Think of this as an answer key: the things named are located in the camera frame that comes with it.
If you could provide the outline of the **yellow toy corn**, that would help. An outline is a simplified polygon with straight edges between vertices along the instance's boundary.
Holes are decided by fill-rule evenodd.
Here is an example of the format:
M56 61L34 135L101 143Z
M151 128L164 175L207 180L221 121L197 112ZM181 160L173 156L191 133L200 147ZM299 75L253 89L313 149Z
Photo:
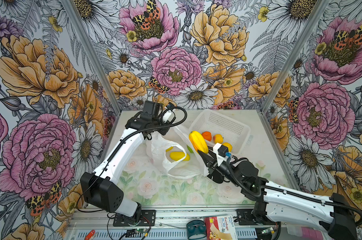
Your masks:
M197 152L201 151L205 154L209 153L208 145L207 145L204 137L202 136L202 134L200 134L199 132L197 132L197 131L190 132L189 140Z

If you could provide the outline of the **peach toy fruit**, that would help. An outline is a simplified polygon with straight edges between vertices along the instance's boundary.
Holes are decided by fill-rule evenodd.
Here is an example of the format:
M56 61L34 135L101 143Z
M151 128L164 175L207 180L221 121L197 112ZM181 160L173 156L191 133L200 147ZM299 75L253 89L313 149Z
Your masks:
M214 135L213 140L215 144L217 143L222 144L224 142L224 138L220 134Z

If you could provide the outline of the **orange toy orange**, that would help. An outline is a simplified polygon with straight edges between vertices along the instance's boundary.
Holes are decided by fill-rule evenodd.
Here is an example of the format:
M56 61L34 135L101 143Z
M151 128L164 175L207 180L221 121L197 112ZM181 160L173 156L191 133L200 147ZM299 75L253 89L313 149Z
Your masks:
M210 132L203 132L202 136L205 140L207 140L209 142L213 139L212 134Z

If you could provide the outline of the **yellow toy banana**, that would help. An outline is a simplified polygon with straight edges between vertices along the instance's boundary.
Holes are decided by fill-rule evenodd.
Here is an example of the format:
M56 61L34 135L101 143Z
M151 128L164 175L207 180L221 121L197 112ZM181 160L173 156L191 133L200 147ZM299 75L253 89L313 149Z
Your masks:
M170 158L173 161L189 161L191 159L189 154L186 154L184 152L171 152L170 153Z

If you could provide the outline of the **white plastic bag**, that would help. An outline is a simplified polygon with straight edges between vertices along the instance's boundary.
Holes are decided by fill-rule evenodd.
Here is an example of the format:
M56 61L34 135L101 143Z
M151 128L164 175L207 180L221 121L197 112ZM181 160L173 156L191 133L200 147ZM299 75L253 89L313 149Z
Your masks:
M189 140L189 129L183 125L172 127L165 136L151 134L146 152L152 164L163 174L177 179L207 176L208 168Z

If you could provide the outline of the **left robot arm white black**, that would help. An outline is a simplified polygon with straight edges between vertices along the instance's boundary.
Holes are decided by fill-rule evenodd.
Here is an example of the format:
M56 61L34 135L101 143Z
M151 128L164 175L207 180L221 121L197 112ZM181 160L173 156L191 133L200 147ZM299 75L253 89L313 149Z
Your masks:
M112 152L91 173L85 172L80 179L84 201L109 213L140 219L140 204L125 196L118 187L123 169L135 150L152 133L165 135L173 126L172 116L176 106L163 107L160 103L147 101L143 110L130 118L122 136Z

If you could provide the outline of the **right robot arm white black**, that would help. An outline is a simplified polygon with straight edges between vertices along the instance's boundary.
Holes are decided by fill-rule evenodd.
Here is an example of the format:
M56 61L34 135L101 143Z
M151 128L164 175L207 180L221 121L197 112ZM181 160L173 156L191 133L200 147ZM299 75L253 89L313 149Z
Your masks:
M237 158L222 144L204 144L194 149L208 168L211 180L217 184L231 182L254 202L244 217L247 221L258 225L301 225L327 233L334 240L357 239L362 211L350 206L342 195L303 193L259 177L259 170L247 158Z

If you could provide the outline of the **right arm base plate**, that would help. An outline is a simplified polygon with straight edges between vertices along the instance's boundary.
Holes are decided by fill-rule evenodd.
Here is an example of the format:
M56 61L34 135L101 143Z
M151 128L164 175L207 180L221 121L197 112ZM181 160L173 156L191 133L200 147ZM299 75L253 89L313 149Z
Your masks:
M240 226L258 225L256 217L253 214L254 209L236 209L236 220Z

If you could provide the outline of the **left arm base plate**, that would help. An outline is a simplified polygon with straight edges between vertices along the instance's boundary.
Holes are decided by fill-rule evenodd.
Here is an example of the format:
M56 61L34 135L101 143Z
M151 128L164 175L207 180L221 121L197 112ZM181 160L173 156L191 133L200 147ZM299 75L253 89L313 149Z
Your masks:
M113 219L114 227L153 227L155 225L156 210L140 210L138 214L128 217L116 214Z

